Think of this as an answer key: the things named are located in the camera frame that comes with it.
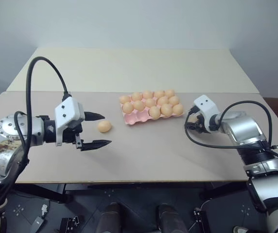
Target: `egg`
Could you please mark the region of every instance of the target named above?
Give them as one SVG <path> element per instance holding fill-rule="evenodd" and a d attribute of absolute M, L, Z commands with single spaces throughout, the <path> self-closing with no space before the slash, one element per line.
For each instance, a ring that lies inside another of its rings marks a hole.
<path fill-rule="evenodd" d="M 161 98 L 164 95 L 165 95 L 164 91 L 155 91 L 154 92 L 154 97 L 156 97 L 156 98 Z"/>
<path fill-rule="evenodd" d="M 160 109 L 156 106 L 152 106 L 149 110 L 149 115 L 154 119 L 157 120 L 160 117 Z"/>
<path fill-rule="evenodd" d="M 168 103 L 168 97 L 167 96 L 162 96 L 157 100 L 157 104 L 159 106 L 162 106 L 163 104 Z"/>
<path fill-rule="evenodd" d="M 134 109 L 137 109 L 138 111 L 142 111 L 144 109 L 144 103 L 140 100 L 137 100 L 134 102 Z"/>
<path fill-rule="evenodd" d="M 120 103 L 125 104 L 126 102 L 130 102 L 130 97 L 129 96 L 120 96 Z"/>
<path fill-rule="evenodd" d="M 180 102 L 180 99 L 178 96 L 172 96 L 169 98 L 169 103 L 172 105 L 179 104 L 179 102 Z"/>
<path fill-rule="evenodd" d="M 134 92 L 134 93 L 131 95 L 131 99 L 132 99 L 133 101 L 142 100 L 142 94 L 139 93 L 139 92 Z"/>
<path fill-rule="evenodd" d="M 152 99 L 153 98 L 153 94 L 152 94 L 151 91 L 144 91 L 142 93 L 142 95 L 143 95 L 143 98 L 145 98 L 145 99 Z"/>
<path fill-rule="evenodd" d="M 134 110 L 134 107 L 130 102 L 126 102 L 123 105 L 123 112 L 125 112 L 126 114 L 130 114 L 133 110 Z"/>
<path fill-rule="evenodd" d="M 163 115 L 165 115 L 166 117 L 170 117 L 171 114 L 173 113 L 173 108 L 172 108 L 171 105 L 168 104 L 168 103 L 163 104 L 163 105 L 161 106 L 160 110 L 161 110 L 161 113 L 162 113 Z"/>
<path fill-rule="evenodd" d="M 173 113 L 177 115 L 181 115 L 183 113 L 183 105 L 181 103 L 175 105 L 173 107 Z"/>
<path fill-rule="evenodd" d="M 152 106 L 155 106 L 155 100 L 154 99 L 147 99 L 145 101 L 145 106 L 147 106 L 148 108 L 151 108 Z"/>
<path fill-rule="evenodd" d="M 168 98 L 173 97 L 174 96 L 174 90 L 169 89 L 165 91 L 165 96 L 167 96 Z"/>
<path fill-rule="evenodd" d="M 108 132 L 112 128 L 110 121 L 102 120 L 98 123 L 97 129 L 101 133 Z"/>

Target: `white table surface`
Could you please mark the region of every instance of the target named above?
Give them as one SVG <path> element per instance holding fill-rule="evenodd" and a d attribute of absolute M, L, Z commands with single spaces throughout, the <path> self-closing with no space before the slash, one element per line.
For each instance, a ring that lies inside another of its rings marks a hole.
<path fill-rule="evenodd" d="M 135 92 L 174 89 L 187 93 L 259 93 L 229 50 L 127 50 L 38 48 L 7 91 L 24 91 L 36 56 L 50 59 L 70 91 Z M 36 64 L 33 91 L 62 91 L 53 69 Z"/>
<path fill-rule="evenodd" d="M 185 116 L 157 121 L 149 120 L 133 126 L 125 125 L 118 97 L 121 93 L 73 92 L 85 111 L 104 115 L 113 128 L 108 133 L 97 131 L 96 121 L 84 122 L 81 138 L 112 140 L 98 150 L 81 152 L 72 144 L 56 147 L 54 143 L 30 149 L 30 163 L 19 176 L 19 183 L 75 182 L 152 182 L 152 181 L 237 181 L 246 180 L 243 163 L 236 150 L 210 149 L 195 145 L 185 136 Z M 199 93 L 178 93 L 185 110 Z M 267 106 L 259 94 L 207 94 L 225 109 L 233 102 L 256 100 Z M 33 92 L 33 115 L 49 115 L 61 102 L 61 92 Z M 254 117 L 267 135 L 264 111 L 250 104 L 236 109 Z M 25 111 L 25 92 L 0 95 L 0 119 L 17 110 Z M 273 143 L 278 144 L 278 119 L 273 113 Z M 201 134 L 198 140 L 216 145 L 231 145 L 224 134 Z"/>

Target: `white wall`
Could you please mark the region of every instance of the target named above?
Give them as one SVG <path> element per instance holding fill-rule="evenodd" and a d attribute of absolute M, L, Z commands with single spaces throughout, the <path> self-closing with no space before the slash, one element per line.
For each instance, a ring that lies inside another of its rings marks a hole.
<path fill-rule="evenodd" d="M 230 48 L 278 97 L 278 0 L 0 0 L 0 91 L 37 46 Z"/>

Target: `pink egg carton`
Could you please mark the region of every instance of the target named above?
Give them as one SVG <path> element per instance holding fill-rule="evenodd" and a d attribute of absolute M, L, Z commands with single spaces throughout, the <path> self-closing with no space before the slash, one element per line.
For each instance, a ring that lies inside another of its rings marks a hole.
<path fill-rule="evenodd" d="M 157 98 L 156 97 L 153 97 L 152 99 L 154 99 L 155 103 L 157 103 Z M 142 98 L 141 101 L 145 104 L 146 99 Z M 122 110 L 122 113 L 123 113 L 124 122 L 125 122 L 126 125 L 133 125 L 133 124 L 135 124 L 137 122 L 146 122 L 147 120 L 155 120 L 153 117 L 151 117 L 149 115 L 150 108 L 148 108 L 148 107 L 144 107 L 144 109 L 141 112 L 136 110 L 136 109 L 134 109 L 132 113 L 126 114 L 125 112 L 123 112 L 123 109 L 122 109 L 123 108 L 123 104 L 120 103 L 120 105 L 121 105 L 121 110 Z M 180 114 L 180 115 L 172 113 L 170 116 L 165 116 L 165 115 L 163 115 L 161 113 L 159 118 L 170 118 L 170 117 L 173 117 L 173 116 L 174 117 L 179 117 L 179 116 L 181 116 L 183 114 L 184 114 L 184 112 L 182 114 Z"/>

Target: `egg carton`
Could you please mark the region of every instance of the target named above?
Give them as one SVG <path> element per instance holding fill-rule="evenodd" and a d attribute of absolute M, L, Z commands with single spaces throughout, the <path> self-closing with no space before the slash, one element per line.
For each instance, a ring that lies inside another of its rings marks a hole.
<path fill-rule="evenodd" d="M 152 99 L 154 99 L 155 103 L 157 103 L 157 98 L 156 97 L 153 97 Z M 145 104 L 146 99 L 142 98 L 141 101 Z M 120 106 L 121 106 L 121 110 L 122 110 L 122 113 L 123 113 L 124 122 L 125 122 L 126 125 L 133 125 L 137 122 L 146 122 L 147 120 L 157 120 L 157 119 L 154 119 L 153 117 L 151 117 L 149 115 L 149 110 L 150 110 L 149 107 L 145 106 L 144 109 L 141 112 L 137 109 L 134 109 L 132 113 L 126 114 L 125 112 L 123 112 L 123 109 L 122 109 L 123 104 L 120 103 Z M 173 116 L 174 117 L 179 117 L 183 114 L 184 114 L 184 112 L 180 115 L 172 113 L 170 116 L 165 116 L 161 113 L 159 118 L 170 118 L 170 117 L 173 117 Z"/>

